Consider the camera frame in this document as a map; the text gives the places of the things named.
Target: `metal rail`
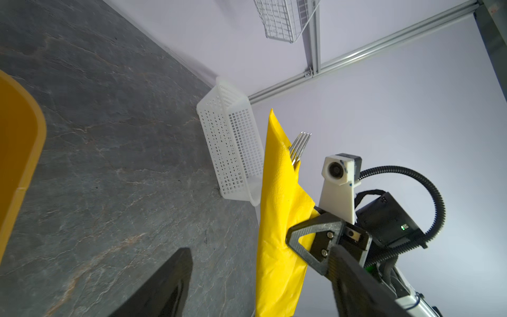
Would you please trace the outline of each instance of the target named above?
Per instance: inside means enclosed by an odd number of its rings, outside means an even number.
[[[354,62],[373,56],[387,48],[399,45],[401,43],[405,43],[409,40],[415,39],[419,36],[435,31],[445,25],[448,25],[461,19],[467,14],[474,12],[478,7],[479,4],[476,0],[462,3],[431,18],[428,18],[424,21],[409,26],[401,31],[386,36],[378,41],[375,41],[357,50],[354,50],[352,52],[339,56],[335,59],[332,59],[322,64],[318,72],[307,71],[301,73],[281,83],[278,83],[262,91],[259,91],[249,96],[248,99],[250,99],[251,104],[255,104],[269,97],[278,95],[291,88],[294,88],[308,81],[316,79],[324,74],[329,74],[333,71],[336,71],[337,69],[350,65]]]

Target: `white wall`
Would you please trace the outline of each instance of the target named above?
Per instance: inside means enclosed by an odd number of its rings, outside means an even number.
[[[503,316],[507,308],[507,103],[473,17],[255,105],[265,139],[273,108],[289,138],[313,133],[300,184],[318,203],[324,157],[350,153],[363,169],[415,169],[439,188],[443,232],[401,255],[399,268],[444,316]],[[431,225],[425,189],[402,175],[363,181]],[[309,269],[295,316],[336,316],[330,283]]]
[[[105,0],[198,77],[216,76],[247,95],[307,68],[302,39],[267,39],[254,0]],[[322,0],[322,61],[327,61],[465,0]]]

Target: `white plastic basket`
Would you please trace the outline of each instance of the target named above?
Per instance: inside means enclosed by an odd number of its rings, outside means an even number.
[[[248,97],[218,77],[197,104],[220,193],[226,199],[261,202],[264,148]]]

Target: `black cable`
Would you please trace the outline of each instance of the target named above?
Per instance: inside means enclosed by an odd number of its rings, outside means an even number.
[[[411,170],[406,167],[400,166],[380,166],[374,167],[370,169],[366,169],[361,172],[359,175],[359,179],[362,180],[369,176],[382,174],[382,173],[398,173],[412,177],[413,179],[420,182],[426,190],[431,195],[433,202],[435,204],[435,219],[433,220],[433,224],[430,229],[424,234],[422,241],[424,243],[433,240],[437,234],[442,230],[445,222],[445,205],[442,196],[438,189],[430,182],[429,179],[419,174],[418,172]],[[371,266],[378,262],[383,262],[387,259],[393,258],[399,254],[405,253],[407,251],[413,250],[420,245],[417,241],[409,241],[402,245],[396,246],[391,249],[384,249],[378,254],[373,255],[371,258],[368,258],[365,263],[365,267]]]
[[[383,194],[385,194],[385,192],[381,189],[365,190],[363,192],[357,193],[357,195],[355,196],[355,199],[354,199],[354,208],[357,208],[357,206],[359,206],[359,204],[361,203],[361,201],[363,200],[363,198],[366,195],[382,196]]]

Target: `gray wall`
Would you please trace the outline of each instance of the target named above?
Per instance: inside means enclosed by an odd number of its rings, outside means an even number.
[[[2,0],[0,29],[0,69],[48,129],[0,315],[107,316],[188,246],[184,315],[250,317],[257,222],[220,197],[195,112],[209,88],[100,0]]]
[[[324,157],[350,153],[363,168],[401,165],[440,190],[447,221],[436,240],[401,255],[399,268],[444,316],[503,316],[507,103],[472,16],[255,105],[265,139],[273,108],[290,139],[312,132],[300,184],[318,203]],[[382,175],[384,189],[427,230],[430,196],[416,181]],[[309,269],[295,315],[336,316],[331,284]]]

